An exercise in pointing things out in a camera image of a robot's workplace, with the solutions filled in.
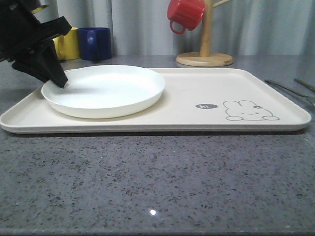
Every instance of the tray rim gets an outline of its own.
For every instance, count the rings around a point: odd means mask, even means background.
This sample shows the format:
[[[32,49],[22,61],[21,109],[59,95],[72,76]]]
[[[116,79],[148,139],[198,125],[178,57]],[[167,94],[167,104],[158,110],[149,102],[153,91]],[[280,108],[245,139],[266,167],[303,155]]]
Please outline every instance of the tray rim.
[[[304,115],[307,116],[307,119],[302,122],[302,123],[296,123],[296,124],[278,124],[277,129],[274,129],[275,125],[258,125],[259,128],[255,127],[255,125],[251,124],[238,124],[238,128],[235,128],[234,124],[214,124],[214,125],[196,125],[196,124],[189,124],[187,128],[183,128],[183,124],[155,124],[151,125],[151,128],[148,128],[148,125],[140,125],[140,124],[135,124],[135,125],[88,125],[84,127],[89,127],[87,129],[82,129],[83,126],[80,126],[80,130],[75,130],[72,129],[74,127],[78,127],[77,125],[59,125],[52,127],[51,126],[34,126],[34,125],[28,125],[28,126],[19,126],[19,125],[12,125],[12,124],[6,124],[3,122],[3,118],[14,111],[18,106],[21,106],[25,101],[30,99],[30,97],[34,96],[34,93],[38,92],[41,90],[42,86],[38,87],[35,89],[32,93],[24,97],[22,100],[17,102],[15,105],[13,105],[11,108],[9,108],[7,111],[5,111],[3,114],[0,116],[0,126],[2,127],[3,130],[6,130],[11,133],[16,133],[16,134],[51,134],[51,133],[108,133],[108,132],[292,132],[292,131],[298,131],[301,130],[305,127],[308,126],[308,124],[312,120],[312,116],[303,108],[295,104],[293,101],[276,91],[274,88],[268,86],[265,84],[262,80],[258,79],[256,76],[251,74],[248,71],[242,70],[242,69],[237,69],[237,68],[148,68],[150,70],[153,70],[157,73],[174,73],[174,72],[179,72],[185,70],[186,72],[209,72],[215,73],[215,72],[220,72],[222,73],[223,71],[226,72],[233,72],[237,71],[238,73],[243,73],[243,74],[248,74],[254,78],[256,78],[255,82],[259,83],[265,88],[268,88],[273,91],[274,94],[277,96],[280,96],[283,100],[288,102],[289,104],[293,105],[295,108],[299,109],[301,112],[304,113]]]

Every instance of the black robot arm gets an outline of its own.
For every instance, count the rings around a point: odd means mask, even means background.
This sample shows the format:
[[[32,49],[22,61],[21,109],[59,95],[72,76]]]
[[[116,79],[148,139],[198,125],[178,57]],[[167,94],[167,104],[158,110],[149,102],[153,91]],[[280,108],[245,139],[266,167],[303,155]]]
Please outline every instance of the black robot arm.
[[[40,23],[27,6],[32,0],[0,0],[0,61],[42,82],[63,87],[67,77],[58,61],[53,38],[66,35],[71,25],[64,17]]]

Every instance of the gray curtain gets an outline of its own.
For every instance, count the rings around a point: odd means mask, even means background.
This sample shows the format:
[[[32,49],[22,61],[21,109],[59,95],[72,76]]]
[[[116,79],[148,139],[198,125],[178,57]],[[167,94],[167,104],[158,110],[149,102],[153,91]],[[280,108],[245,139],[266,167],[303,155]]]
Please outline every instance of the gray curtain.
[[[47,0],[46,22],[65,16],[73,27],[108,27],[117,55],[199,51],[201,25],[174,34],[170,0]],[[315,0],[232,0],[214,9],[211,51],[230,55],[315,55]]]

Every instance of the gray speckled countertop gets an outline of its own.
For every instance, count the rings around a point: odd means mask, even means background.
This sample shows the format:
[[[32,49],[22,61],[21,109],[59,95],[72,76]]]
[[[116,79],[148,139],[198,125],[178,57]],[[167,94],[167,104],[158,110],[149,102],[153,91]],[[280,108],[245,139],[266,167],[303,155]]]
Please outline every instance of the gray speckled countertop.
[[[174,56],[100,64],[179,67]],[[95,65],[62,63],[64,69]],[[235,57],[309,95],[315,57]],[[0,63],[0,113],[42,83]],[[305,99],[278,89],[307,110]],[[0,235],[315,235],[315,124],[289,133],[0,130]]]

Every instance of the blue mug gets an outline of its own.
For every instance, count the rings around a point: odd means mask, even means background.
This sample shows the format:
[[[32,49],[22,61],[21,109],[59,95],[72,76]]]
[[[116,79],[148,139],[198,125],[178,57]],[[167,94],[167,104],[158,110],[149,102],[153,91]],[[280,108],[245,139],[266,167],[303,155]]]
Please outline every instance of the blue mug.
[[[78,41],[81,59],[106,60],[112,58],[109,28],[78,28]]]

